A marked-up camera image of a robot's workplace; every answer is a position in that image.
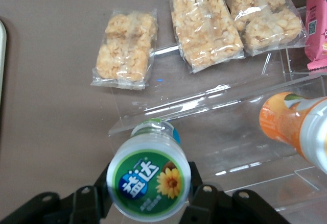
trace pink snack package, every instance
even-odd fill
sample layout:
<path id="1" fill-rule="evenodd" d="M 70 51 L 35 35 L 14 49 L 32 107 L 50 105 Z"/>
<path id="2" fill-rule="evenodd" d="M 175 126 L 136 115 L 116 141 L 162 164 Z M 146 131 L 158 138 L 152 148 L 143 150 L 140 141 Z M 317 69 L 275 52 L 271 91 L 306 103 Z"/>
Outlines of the pink snack package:
<path id="1" fill-rule="evenodd" d="M 306 29 L 308 69 L 327 67 L 327 0 L 307 0 Z"/>

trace orange bottle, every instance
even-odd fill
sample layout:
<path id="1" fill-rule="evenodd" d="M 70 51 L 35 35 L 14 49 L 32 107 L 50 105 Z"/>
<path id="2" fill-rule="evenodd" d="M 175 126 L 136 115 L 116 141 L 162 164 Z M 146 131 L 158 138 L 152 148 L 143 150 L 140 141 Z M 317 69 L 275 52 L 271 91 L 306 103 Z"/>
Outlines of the orange bottle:
<path id="1" fill-rule="evenodd" d="M 292 145 L 327 173 L 327 97 L 276 94 L 264 103 L 259 120 L 268 137 Z"/>

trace bottle label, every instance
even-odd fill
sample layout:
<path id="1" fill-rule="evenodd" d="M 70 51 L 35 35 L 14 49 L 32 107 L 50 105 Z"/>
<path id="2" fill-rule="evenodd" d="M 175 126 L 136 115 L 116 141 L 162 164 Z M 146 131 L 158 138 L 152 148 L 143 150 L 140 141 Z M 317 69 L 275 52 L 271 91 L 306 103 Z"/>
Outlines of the bottle label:
<path id="1" fill-rule="evenodd" d="M 185 182 L 180 167 L 168 155 L 141 150 L 125 157 L 113 174 L 118 207 L 137 216 L 158 216 L 180 201 Z"/>
<path id="2" fill-rule="evenodd" d="M 268 137 L 294 146 L 303 155 L 300 148 L 302 123 L 312 108 L 325 99 L 305 99 L 290 92 L 276 94 L 260 111 L 261 129 Z"/>

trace yellow flower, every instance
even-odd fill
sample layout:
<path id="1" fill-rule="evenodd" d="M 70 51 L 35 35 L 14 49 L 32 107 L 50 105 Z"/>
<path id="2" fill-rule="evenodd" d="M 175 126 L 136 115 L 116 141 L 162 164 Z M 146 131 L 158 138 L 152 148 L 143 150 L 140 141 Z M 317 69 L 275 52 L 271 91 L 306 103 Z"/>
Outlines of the yellow flower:
<path id="1" fill-rule="evenodd" d="M 181 178 L 178 169 L 170 170 L 166 168 L 165 173 L 161 172 L 157 176 L 157 182 L 159 183 L 156 187 L 158 193 L 161 192 L 162 195 L 168 195 L 168 198 L 171 199 L 178 197 L 181 189 Z"/>

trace blue logo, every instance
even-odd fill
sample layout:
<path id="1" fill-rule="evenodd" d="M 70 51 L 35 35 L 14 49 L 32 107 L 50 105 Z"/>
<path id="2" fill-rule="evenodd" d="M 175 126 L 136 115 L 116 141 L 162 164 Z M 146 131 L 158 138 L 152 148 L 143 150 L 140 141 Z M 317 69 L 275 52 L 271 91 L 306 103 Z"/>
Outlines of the blue logo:
<path id="1" fill-rule="evenodd" d="M 148 183 L 137 173 L 129 171 L 119 180 L 119 190 L 126 198 L 137 200 L 148 191 Z"/>

